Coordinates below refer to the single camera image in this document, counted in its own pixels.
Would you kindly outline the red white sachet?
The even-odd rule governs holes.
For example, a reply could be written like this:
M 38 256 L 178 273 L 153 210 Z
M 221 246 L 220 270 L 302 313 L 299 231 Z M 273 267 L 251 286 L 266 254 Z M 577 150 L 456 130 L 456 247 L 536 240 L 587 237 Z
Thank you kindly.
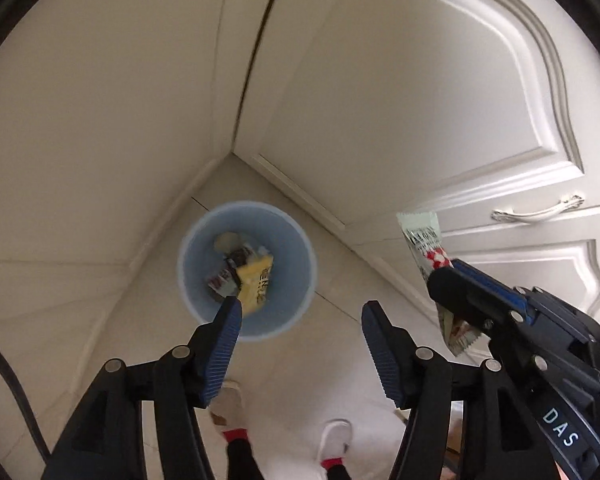
M 439 220 L 435 212 L 399 212 L 396 218 L 425 283 L 434 270 L 452 266 L 442 245 Z M 453 356 L 460 356 L 480 337 L 480 332 L 441 304 L 436 304 L 436 307 L 443 340 Z

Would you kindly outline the blue plastic trash bucket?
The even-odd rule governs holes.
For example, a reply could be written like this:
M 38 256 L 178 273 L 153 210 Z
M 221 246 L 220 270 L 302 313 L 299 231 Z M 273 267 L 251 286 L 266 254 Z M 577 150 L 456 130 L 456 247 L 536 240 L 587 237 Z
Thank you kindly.
M 224 299 L 238 300 L 243 341 L 289 330 L 308 310 L 316 277 L 309 237 L 289 214 L 265 203 L 243 200 L 207 212 L 178 254 L 178 286 L 189 312 L 209 322 Z

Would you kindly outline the yellow snack packet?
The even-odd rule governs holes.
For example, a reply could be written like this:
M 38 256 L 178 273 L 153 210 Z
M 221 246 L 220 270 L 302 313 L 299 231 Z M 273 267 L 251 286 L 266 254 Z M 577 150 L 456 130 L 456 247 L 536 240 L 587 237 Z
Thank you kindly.
M 243 316 L 252 315 L 264 306 L 273 262 L 272 255 L 259 256 L 236 270 L 240 281 L 237 299 Z

